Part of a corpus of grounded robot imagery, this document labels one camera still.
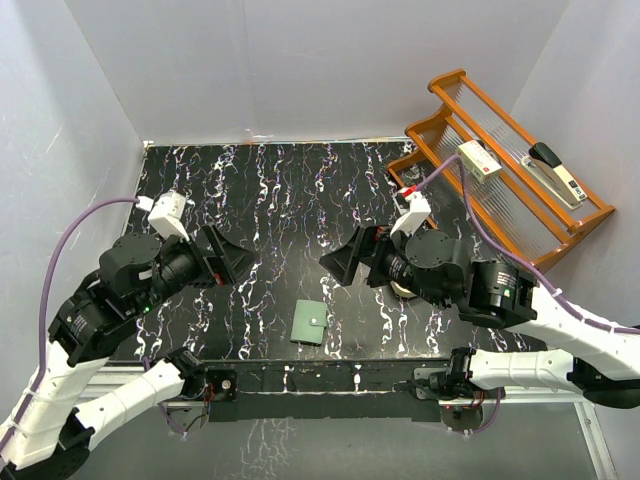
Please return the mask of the green card holder wallet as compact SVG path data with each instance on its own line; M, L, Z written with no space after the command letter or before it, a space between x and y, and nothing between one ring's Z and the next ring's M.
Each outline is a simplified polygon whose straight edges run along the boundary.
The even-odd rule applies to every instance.
M297 300L290 341L312 346L323 343L328 328L327 305L312 300Z

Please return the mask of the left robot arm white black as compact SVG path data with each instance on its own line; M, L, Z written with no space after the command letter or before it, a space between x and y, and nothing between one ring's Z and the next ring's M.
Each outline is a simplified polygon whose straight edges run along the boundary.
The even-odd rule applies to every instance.
M99 258L59 308L39 368L1 426L4 479L67 479L108 435L146 410L207 387L207 368L187 348L87 403L79 397L137 320L187 287L234 285L258 256L227 240L212 224L197 238L129 233Z

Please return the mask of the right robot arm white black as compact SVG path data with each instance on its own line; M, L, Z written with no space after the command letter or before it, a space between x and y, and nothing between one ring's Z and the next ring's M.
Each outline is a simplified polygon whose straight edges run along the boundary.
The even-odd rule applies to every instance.
M366 265L366 283L390 283L428 303L454 306L461 320L543 341L544 351L452 351L447 369L411 385L428 398L471 398L507 386L549 388L582 395L614 409L639 405L639 332L588 312L561 306L534 275L509 263L474 261L465 243L438 230L413 236L387 226L359 227L319 263L342 286Z

